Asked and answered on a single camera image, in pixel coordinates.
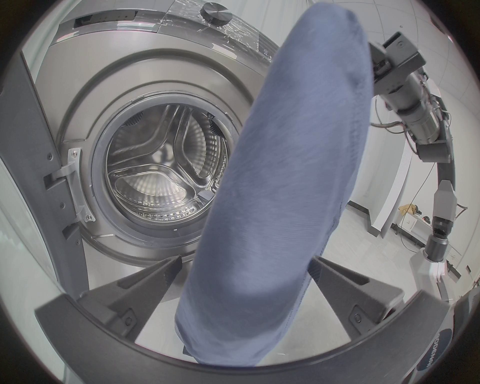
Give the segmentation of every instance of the wire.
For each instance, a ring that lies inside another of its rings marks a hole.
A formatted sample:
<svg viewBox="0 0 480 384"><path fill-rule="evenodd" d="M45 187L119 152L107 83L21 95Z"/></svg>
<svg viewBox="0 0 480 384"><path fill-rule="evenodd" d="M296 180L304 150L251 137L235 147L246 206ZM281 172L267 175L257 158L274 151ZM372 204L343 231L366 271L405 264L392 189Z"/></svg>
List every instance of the wire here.
<svg viewBox="0 0 480 384"><path fill-rule="evenodd" d="M460 204L458 204L458 203L457 203L457 206L459 206L460 208L462 208L462 211L461 211L457 216L455 216L455 220L457 220L458 217L468 209L468 207L464 207L463 205L460 205Z"/></svg>
<svg viewBox="0 0 480 384"><path fill-rule="evenodd" d="M403 130L403 133L405 134L405 139L406 139L408 145L410 145L410 149L412 150L412 152L413 152L414 154L416 154L416 155L418 156L418 152L415 151L415 149L413 149L413 145L412 145L412 143L410 142L410 139L408 138L407 130L404 129L404 130Z"/></svg>
<svg viewBox="0 0 480 384"><path fill-rule="evenodd" d="M393 128L393 127L396 127L398 125L401 125L403 127L403 129L405 129L405 125L401 121L394 121L394 122L388 123L388 124L383 124L382 123L382 121L380 120L380 116L378 115L377 100L378 100L378 96L375 97L375 113L377 114L377 119L380 122L380 124L370 123L370 125L372 127L376 127L376 128L385 128L387 132L389 132L391 134L394 134L394 135L402 134L403 131L402 132L392 132L392 131L388 130L388 128Z"/></svg>
<svg viewBox="0 0 480 384"><path fill-rule="evenodd" d="M430 168L430 172L428 173L427 177L425 178L425 180L423 181L422 185L420 186L419 190L417 191L417 193L415 194L415 196L413 196L413 199L412 199L412 202L408 205L408 208L410 208L413 204L413 201L415 200L415 198L417 197L417 195L419 194L420 190L423 188L423 186L425 185L425 183L427 182L427 179L428 177L430 176L430 174L432 173L432 170L433 170L433 167L435 166L435 163L432 164L432 168ZM405 243L403 242L403 237L402 237L402 231L403 231L403 221L405 220L405 216L407 215L407 212L405 212L404 216L403 216L403 219L402 219L402 223L400 224L400 240L402 241L402 244L403 246L408 249L410 252L413 252L413 253L417 253L417 251L413 251L411 250L409 247L407 247L405 245Z"/></svg>

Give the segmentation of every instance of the front-load washing machine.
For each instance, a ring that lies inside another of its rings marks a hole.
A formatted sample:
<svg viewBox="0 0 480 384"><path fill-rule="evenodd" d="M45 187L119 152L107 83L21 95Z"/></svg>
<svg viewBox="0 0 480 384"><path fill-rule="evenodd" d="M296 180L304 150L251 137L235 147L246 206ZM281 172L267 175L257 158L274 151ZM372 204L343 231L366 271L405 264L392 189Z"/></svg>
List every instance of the front-load washing machine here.
<svg viewBox="0 0 480 384"><path fill-rule="evenodd" d="M68 14L36 88L86 249L147 266L194 253L277 46L215 4L118 3Z"/></svg>

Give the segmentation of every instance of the blue fabric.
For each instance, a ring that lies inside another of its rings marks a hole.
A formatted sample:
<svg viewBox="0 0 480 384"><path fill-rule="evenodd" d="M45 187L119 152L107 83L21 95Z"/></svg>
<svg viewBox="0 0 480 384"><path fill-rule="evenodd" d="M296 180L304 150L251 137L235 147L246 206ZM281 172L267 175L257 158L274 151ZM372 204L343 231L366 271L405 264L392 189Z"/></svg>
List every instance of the blue fabric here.
<svg viewBox="0 0 480 384"><path fill-rule="evenodd" d="M252 106L179 302L177 334L200 363L253 366L285 335L353 190L372 95L355 15L310 7Z"/></svg>

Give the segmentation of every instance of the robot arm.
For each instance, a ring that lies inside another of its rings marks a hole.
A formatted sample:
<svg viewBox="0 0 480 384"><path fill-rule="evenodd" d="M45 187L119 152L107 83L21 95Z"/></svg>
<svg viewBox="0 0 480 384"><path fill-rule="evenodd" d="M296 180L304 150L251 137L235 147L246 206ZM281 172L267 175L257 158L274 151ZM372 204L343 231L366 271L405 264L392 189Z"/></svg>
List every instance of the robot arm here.
<svg viewBox="0 0 480 384"><path fill-rule="evenodd" d="M425 59L400 32L383 45L370 43L374 93L380 95L402 119L404 129L424 162L436 162L438 190L433 205L432 227L424 255L433 262L444 259L456 212L455 162L450 114L440 93L430 91L423 70Z"/></svg>

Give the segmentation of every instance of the door hinge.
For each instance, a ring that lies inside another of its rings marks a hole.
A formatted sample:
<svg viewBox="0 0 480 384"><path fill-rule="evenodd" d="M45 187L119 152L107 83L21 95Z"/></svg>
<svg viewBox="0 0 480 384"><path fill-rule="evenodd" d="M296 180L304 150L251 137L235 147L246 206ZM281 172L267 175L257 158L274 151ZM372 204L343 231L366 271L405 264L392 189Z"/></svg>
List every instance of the door hinge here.
<svg viewBox="0 0 480 384"><path fill-rule="evenodd" d="M80 181L80 159L82 149L71 148L68 150L67 165L52 173L54 180L60 177L66 177L72 194L73 205L75 207L76 222L83 220L85 223L95 221L95 216L88 207L85 199L82 183Z"/></svg>

